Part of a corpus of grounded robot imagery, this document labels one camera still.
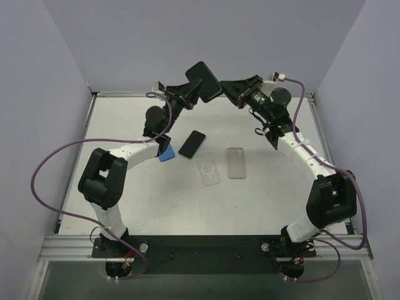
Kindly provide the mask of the beige phone case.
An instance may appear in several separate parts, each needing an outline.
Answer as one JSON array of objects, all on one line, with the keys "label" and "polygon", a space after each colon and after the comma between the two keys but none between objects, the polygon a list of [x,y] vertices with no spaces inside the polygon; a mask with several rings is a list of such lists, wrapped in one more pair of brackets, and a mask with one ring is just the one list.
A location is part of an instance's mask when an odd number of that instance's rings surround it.
[{"label": "beige phone case", "polygon": [[227,149],[228,177],[230,179],[244,179],[247,176],[244,149],[230,147]]}]

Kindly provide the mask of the clear phone case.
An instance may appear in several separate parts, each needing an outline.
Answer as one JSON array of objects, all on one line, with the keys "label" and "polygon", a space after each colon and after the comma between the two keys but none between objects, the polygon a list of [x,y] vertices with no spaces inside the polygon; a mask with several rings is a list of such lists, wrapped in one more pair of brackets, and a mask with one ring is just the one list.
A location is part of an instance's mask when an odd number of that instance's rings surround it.
[{"label": "clear phone case", "polygon": [[213,153],[200,154],[196,161],[204,187],[215,186],[221,182]]}]

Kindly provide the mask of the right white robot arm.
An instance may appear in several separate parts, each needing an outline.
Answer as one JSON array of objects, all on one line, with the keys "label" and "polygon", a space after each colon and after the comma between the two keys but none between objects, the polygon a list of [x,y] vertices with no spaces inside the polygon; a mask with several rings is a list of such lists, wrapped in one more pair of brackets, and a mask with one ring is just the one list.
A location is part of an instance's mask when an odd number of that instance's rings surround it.
[{"label": "right white robot arm", "polygon": [[291,93],[282,87],[262,90],[262,77],[221,81],[223,93],[238,108],[249,107],[263,127],[259,133],[283,153],[312,184],[306,212],[282,233],[293,243],[311,239],[326,227],[353,217],[357,212],[354,178],[334,169],[303,138],[288,112]]}]

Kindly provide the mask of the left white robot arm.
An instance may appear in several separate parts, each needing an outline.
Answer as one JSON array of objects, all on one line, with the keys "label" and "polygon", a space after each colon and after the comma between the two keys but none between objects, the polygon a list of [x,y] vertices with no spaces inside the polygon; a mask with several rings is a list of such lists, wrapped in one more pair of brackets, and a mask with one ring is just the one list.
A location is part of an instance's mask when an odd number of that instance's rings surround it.
[{"label": "left white robot arm", "polygon": [[171,130],[183,109],[192,110],[198,102],[202,79],[179,86],[166,86],[161,92],[148,92],[149,98],[159,98],[163,107],[151,106],[145,115],[143,137],[138,142],[112,149],[95,149],[78,183],[78,191],[94,209],[97,220],[104,225],[100,237],[106,250],[114,257],[128,251],[129,235],[118,202],[123,195],[127,172],[134,166],[160,156],[166,151]]}]

